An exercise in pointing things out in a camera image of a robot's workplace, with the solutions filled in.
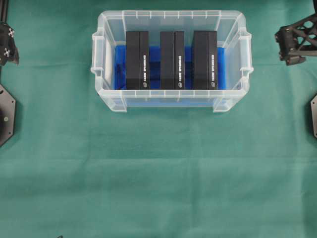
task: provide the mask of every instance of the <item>black box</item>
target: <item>black box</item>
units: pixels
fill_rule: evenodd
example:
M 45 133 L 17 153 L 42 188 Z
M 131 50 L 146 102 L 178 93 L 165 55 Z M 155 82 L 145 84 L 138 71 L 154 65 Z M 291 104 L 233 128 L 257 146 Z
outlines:
M 174 32 L 160 33 L 160 88 L 174 89 Z
M 194 31 L 194 89 L 217 89 L 217 34 L 215 31 Z
M 126 89 L 150 89 L 147 31 L 126 32 Z
M 175 89 L 185 89 L 185 46 L 184 32 L 174 32 Z
M 140 87 L 150 89 L 149 33 L 140 31 Z
M 127 31 L 126 38 L 126 89 L 140 89 L 140 33 Z
M 208 70 L 208 89 L 218 89 L 218 48 L 217 48 L 217 32 L 208 32 L 208 54 L 209 54 L 209 70 Z
M 194 89 L 208 89 L 208 32 L 194 31 Z

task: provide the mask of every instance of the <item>table surface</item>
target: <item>table surface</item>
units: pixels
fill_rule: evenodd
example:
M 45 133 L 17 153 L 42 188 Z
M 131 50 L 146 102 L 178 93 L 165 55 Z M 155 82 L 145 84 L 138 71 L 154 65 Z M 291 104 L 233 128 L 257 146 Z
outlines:
M 225 114 L 111 112 L 90 73 L 91 35 L 118 9 L 243 12 L 249 93 Z M 1 236 L 315 238 L 317 59 L 286 67 L 274 40 L 313 13 L 311 0 L 11 0 L 20 65 L 1 75 L 17 100 L 0 148 Z

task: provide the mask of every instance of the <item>white label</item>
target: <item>white label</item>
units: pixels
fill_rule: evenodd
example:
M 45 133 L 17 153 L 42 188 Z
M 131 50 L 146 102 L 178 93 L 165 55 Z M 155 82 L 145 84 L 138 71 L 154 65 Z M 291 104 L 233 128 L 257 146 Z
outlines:
M 147 57 L 145 55 L 143 55 L 143 81 L 146 82 L 147 81 Z
M 178 81 L 182 81 L 182 56 L 178 56 Z
M 214 81 L 214 55 L 211 56 L 211 80 Z

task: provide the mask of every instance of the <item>black metal bracket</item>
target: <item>black metal bracket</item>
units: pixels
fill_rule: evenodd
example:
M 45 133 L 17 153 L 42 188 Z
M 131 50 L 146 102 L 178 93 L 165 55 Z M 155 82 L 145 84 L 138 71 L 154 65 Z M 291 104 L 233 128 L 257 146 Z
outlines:
M 13 135 L 15 104 L 15 99 L 0 85 L 0 146 Z
M 311 100 L 314 136 L 317 138 L 317 95 Z
M 19 64 L 19 53 L 14 42 L 14 30 L 6 24 L 8 0 L 0 0 L 0 65 L 8 61 Z M 0 84 L 0 146 L 14 133 L 15 99 Z
M 280 47 L 280 60 L 286 65 L 303 63 L 303 56 L 317 56 L 317 14 L 292 25 L 283 26 L 275 34 Z

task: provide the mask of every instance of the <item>blue foam insert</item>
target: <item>blue foam insert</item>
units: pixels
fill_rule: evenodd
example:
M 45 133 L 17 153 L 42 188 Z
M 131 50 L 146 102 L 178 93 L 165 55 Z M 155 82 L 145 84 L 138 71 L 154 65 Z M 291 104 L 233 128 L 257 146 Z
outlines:
M 115 48 L 115 89 L 125 87 L 125 46 Z M 151 89 L 160 89 L 160 48 L 150 47 L 150 81 Z M 192 47 L 185 47 L 185 88 L 193 89 L 192 78 Z M 224 48 L 218 48 L 218 89 L 226 89 Z

